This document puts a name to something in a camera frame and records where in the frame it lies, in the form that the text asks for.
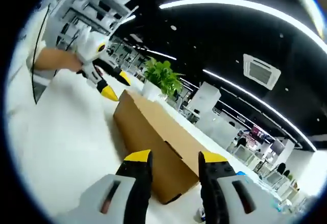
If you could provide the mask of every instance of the ceiling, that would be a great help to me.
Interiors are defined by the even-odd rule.
[[[327,56],[305,34],[287,22],[266,13],[231,5],[189,5],[161,10],[159,5],[176,0],[132,0],[127,6],[138,5],[136,18],[121,26],[117,34],[136,44],[136,34],[149,49],[177,60],[169,60],[176,72],[199,86],[208,82],[223,87],[251,106],[221,89],[221,100],[255,121],[273,136],[285,132],[310,150],[306,142],[287,123],[262,104],[214,77],[207,69],[259,97],[292,121],[306,136],[327,134]],[[317,33],[298,0],[248,0],[283,11]],[[282,74],[270,91],[243,75],[243,54],[249,54],[278,68]],[[158,60],[166,58],[153,55]],[[236,115],[235,111],[224,108]],[[327,148],[327,141],[313,141]]]

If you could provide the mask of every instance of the white countertop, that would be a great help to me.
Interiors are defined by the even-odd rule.
[[[124,89],[140,92],[143,86],[135,77],[131,77],[131,87],[106,74],[104,78],[118,96]],[[235,172],[241,170],[258,180],[166,102],[159,103],[204,147],[227,158]],[[126,150],[112,118],[117,105],[88,86],[82,76],[66,70],[43,93],[24,142],[21,172],[35,200],[50,216],[78,206],[82,192],[120,166]],[[194,216],[201,205],[199,184],[168,205],[152,197],[146,223],[197,223]]]

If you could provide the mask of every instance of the white flower pot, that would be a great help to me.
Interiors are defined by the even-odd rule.
[[[160,88],[152,84],[150,81],[146,80],[143,86],[142,96],[150,101],[155,101],[157,100],[160,94]]]

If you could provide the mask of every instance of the cardboard box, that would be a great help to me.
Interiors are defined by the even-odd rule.
[[[114,120],[129,153],[153,152],[152,189],[169,203],[198,181],[198,153],[205,148],[156,102],[125,90]]]

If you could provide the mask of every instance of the potted plant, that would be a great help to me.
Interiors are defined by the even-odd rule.
[[[173,72],[169,61],[162,63],[156,61],[153,57],[149,58],[150,60],[146,62],[147,70],[144,72],[147,80],[144,84],[142,95],[154,101],[160,94],[173,96],[176,90],[181,91],[182,84],[178,76],[182,74]]]

